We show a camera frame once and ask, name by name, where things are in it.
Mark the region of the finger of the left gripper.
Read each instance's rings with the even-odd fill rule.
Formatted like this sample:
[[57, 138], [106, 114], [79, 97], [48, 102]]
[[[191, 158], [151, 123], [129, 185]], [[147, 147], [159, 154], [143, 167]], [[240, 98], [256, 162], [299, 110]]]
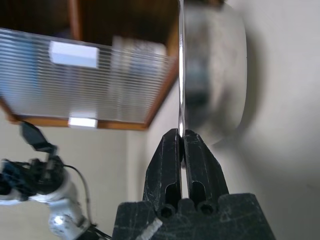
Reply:
[[20, 133], [24, 140], [37, 152], [55, 153], [57, 147], [47, 141], [42, 131], [35, 125], [22, 121]]

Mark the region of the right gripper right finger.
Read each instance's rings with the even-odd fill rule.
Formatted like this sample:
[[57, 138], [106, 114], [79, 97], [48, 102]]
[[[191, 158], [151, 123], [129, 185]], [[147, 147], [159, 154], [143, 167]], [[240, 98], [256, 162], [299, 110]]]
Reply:
[[219, 198], [229, 194], [222, 167], [198, 133], [186, 130], [183, 143], [189, 198], [202, 214], [215, 214]]

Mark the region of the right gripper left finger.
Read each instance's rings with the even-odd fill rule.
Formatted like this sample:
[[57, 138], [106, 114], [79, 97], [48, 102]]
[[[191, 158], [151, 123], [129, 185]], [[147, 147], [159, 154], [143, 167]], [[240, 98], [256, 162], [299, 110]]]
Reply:
[[165, 133], [145, 173], [143, 201], [148, 201], [159, 218], [172, 218], [182, 199], [182, 140], [176, 128]]

